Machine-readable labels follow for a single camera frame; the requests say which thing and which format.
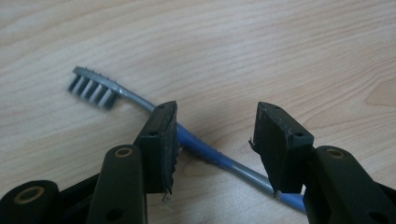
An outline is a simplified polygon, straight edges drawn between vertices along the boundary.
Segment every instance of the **wooden surface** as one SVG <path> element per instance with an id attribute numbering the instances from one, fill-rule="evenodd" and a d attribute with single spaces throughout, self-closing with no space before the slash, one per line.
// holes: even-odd
<path id="1" fill-rule="evenodd" d="M 282 106 L 315 146 L 351 152 L 396 188 L 394 1 L 2 1 L 0 196 L 36 179 L 65 189 L 99 172 L 148 114 L 73 97 L 76 65 L 116 79 L 223 154 L 265 174 L 248 145 L 259 101 Z M 172 200 L 149 223 L 307 223 L 183 151 Z"/>

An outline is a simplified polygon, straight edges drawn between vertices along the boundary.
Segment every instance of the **wood grain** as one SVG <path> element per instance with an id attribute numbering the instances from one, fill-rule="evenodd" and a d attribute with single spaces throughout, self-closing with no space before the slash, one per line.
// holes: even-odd
<path id="1" fill-rule="evenodd" d="M 394 1 L 2 1 L 0 195 L 29 180 L 65 189 L 99 172 L 148 114 L 72 97 L 76 65 L 159 104 L 208 144 L 265 174 L 248 146 L 259 101 L 280 105 L 315 146 L 351 152 L 396 189 Z M 187 152 L 149 223 L 307 223 Z"/>

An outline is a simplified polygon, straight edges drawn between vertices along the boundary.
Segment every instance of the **toothbrush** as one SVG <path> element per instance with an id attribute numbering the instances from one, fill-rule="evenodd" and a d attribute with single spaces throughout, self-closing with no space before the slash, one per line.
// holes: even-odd
<path id="1" fill-rule="evenodd" d="M 152 112 L 155 105 L 136 93 L 127 90 L 115 81 L 107 77 L 103 77 L 88 70 L 87 68 L 77 66 L 73 73 L 76 78 L 69 87 L 69 91 L 79 98 L 88 101 L 92 105 L 97 105 L 103 109 L 111 109 L 119 97 L 129 99 Z M 200 156 L 205 161 L 213 163 L 218 167 L 229 171 L 239 178 L 248 182 L 251 186 L 260 190 L 263 193 L 274 195 L 273 188 L 267 177 L 247 168 L 243 164 L 232 160 L 231 158 L 221 154 L 213 147 L 207 145 L 202 140 L 198 139 L 190 133 L 181 124 L 177 124 L 177 138 L 179 143 L 194 155 Z M 303 195 L 301 194 L 283 194 L 281 192 L 276 194 L 277 198 L 286 205 L 305 213 Z"/>

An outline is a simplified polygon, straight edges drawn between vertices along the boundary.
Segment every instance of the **light wood tabletop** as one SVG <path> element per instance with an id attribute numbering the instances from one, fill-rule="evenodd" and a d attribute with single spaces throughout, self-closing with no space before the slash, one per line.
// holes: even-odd
<path id="1" fill-rule="evenodd" d="M 88 67 L 154 104 L 230 158 L 266 175 L 249 146 L 257 103 L 283 107 L 315 147 L 351 152 L 396 189 L 395 1 L 2 1 L 0 196 L 30 180 L 60 190 L 132 144 L 149 114 L 71 95 Z M 305 215 L 182 151 L 172 199 L 148 223 L 308 223 Z"/>

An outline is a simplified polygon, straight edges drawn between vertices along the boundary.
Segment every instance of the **table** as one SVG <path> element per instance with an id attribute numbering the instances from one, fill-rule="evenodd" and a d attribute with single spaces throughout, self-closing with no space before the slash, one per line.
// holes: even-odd
<path id="1" fill-rule="evenodd" d="M 67 92 L 76 65 L 155 104 L 266 175 L 249 148 L 256 106 L 286 109 L 315 147 L 351 152 L 396 189 L 394 1 L 5 1 L 0 3 L 0 196 L 30 180 L 65 189 L 131 144 L 148 114 L 99 110 Z M 172 200 L 149 223 L 307 223 L 235 176 L 178 157 Z"/>

